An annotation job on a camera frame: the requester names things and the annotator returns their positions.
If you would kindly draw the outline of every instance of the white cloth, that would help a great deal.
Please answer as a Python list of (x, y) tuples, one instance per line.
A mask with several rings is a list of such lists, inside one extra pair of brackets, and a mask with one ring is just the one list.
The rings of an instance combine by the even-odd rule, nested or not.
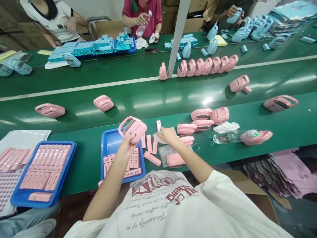
[(79, 34), (77, 32), (75, 34), (70, 33), (66, 26), (68, 19), (73, 16), (73, 9), (63, 1), (54, 0), (54, 2), (57, 7), (57, 16), (52, 20), (48, 20), (32, 3), (21, 3), (21, 5), (33, 21), (40, 23), (62, 43), (78, 39)]
[(152, 171), (130, 185), (110, 218), (76, 222), (64, 238), (73, 237), (292, 236), (268, 219), (229, 177), (214, 170), (196, 188), (182, 173)]
[(135, 43), (136, 43), (136, 48), (138, 50), (141, 48), (147, 48), (149, 46), (148, 42), (145, 39), (143, 39), (142, 37), (137, 38)]
[(225, 133), (225, 132), (237, 132), (237, 130), (240, 128), (238, 123), (230, 123), (230, 122), (224, 122), (223, 124), (216, 126), (213, 128), (213, 130), (219, 134)]

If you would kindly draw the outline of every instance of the smartphone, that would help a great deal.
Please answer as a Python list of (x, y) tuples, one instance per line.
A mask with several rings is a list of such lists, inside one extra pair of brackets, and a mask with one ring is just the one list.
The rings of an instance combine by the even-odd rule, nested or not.
[(158, 52), (159, 49), (158, 48), (152, 48), (152, 49), (145, 49), (144, 52), (147, 53), (153, 53), (153, 52)]

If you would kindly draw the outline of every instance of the woman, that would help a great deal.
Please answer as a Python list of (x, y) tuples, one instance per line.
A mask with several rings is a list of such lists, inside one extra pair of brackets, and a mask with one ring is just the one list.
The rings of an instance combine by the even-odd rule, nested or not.
[(85, 41), (76, 32), (76, 25), (87, 27), (86, 20), (63, 1), (32, 0), (31, 3), (21, 3), (21, 5), (54, 48), (56, 42), (51, 34), (63, 44)]
[(252, 237), (291, 238), (268, 219), (232, 181), (213, 170), (190, 150), (175, 131), (161, 127), (158, 136), (172, 146), (201, 183), (196, 188), (184, 175), (151, 171), (132, 182), (115, 209), (123, 176), (135, 144), (124, 140), (108, 174), (82, 221), (64, 238), (104, 237)]
[(148, 17), (149, 10), (152, 12), (152, 16), (142, 37), (151, 37), (152, 33), (157, 33), (154, 41), (157, 43), (162, 28), (160, 0), (124, 0), (122, 23), (123, 26), (131, 28), (132, 34), (136, 38), (135, 33), (139, 25), (146, 25), (145, 18)]

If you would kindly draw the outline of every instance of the blue plastic tray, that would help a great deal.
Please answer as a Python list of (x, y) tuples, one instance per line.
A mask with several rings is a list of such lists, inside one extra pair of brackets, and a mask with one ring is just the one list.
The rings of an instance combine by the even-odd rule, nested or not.
[(123, 50), (123, 51), (118, 51), (117, 54), (130, 54), (136, 52), (136, 42), (134, 37), (130, 37), (133, 40), (134, 47), (130, 48), (129, 50)]
[[(31, 193), (34, 192), (52, 192), (52, 191), (44, 191), (44, 189), (39, 190), (39, 189), (20, 189), (20, 185), (24, 179), (24, 176), (28, 170), (28, 168), (30, 167), (33, 158), (36, 154), (36, 151), (39, 149), (40, 145), (44, 145), (44, 144), (61, 144), (61, 145), (71, 145), (72, 148), (69, 151), (68, 154), (68, 158), (66, 159), (65, 165), (64, 165), (64, 169), (59, 177), (59, 181), (57, 183), (56, 189), (53, 192), (53, 197), (51, 199), (51, 201), (49, 202), (36, 202), (36, 201), (29, 201), (28, 198), (30, 196)], [(32, 156), (29, 159), (29, 162), (27, 163), (24, 172), (22, 173), (22, 176), (15, 188), (15, 190), (13, 191), (13, 194), (11, 196), (11, 204), (13, 206), (19, 206), (19, 207), (32, 207), (32, 208), (47, 208), (47, 207), (51, 207), (53, 206), (56, 202), (57, 199), (59, 197), (60, 191), (63, 187), (63, 183), (66, 177), (66, 174), (68, 172), (69, 166), (70, 166), (70, 162), (72, 161), (72, 158), (74, 156), (75, 153), (75, 149), (76, 149), (77, 144), (73, 141), (57, 141), (57, 140), (44, 140), (41, 141), (40, 143), (37, 144), (36, 148), (33, 151)]]
[[(111, 154), (116, 154), (121, 141), (123, 140), (122, 136), (119, 134), (118, 128), (107, 130), (101, 136), (101, 166), (100, 166), (100, 180), (104, 179), (103, 174), (103, 157)], [(138, 175), (134, 175), (131, 177), (124, 178), (122, 183), (128, 183), (132, 181), (136, 181), (141, 179), (145, 176), (145, 164), (143, 158), (143, 149), (141, 145), (141, 140), (139, 141), (136, 148), (139, 148), (139, 165), (141, 168), (142, 173)]]

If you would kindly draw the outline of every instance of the hand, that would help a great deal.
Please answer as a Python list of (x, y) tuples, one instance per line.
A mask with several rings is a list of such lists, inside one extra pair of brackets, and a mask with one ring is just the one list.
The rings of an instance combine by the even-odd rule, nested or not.
[(77, 25), (76, 18), (71, 17), (70, 19), (68, 19), (68, 21), (66, 23), (67, 30), (72, 34), (75, 34), (76, 33), (76, 25)]
[(141, 13), (136, 19), (136, 25), (147, 25), (145, 18), (148, 17), (146, 13)]
[(173, 146), (177, 144), (178, 142), (182, 142), (178, 136), (176, 135), (176, 132), (169, 128), (160, 128), (161, 133), (157, 132), (157, 135), (167, 144)]
[(234, 17), (235, 13), (238, 11), (238, 8), (235, 5), (232, 5), (227, 12), (227, 17)]
[(124, 139), (121, 144), (120, 147), (117, 151), (117, 155), (116, 155), (116, 159), (123, 159), (123, 160), (128, 160), (132, 153), (134, 148), (136, 147), (136, 144), (131, 144), (130, 140), (134, 137), (134, 135), (130, 135), (128, 138)]

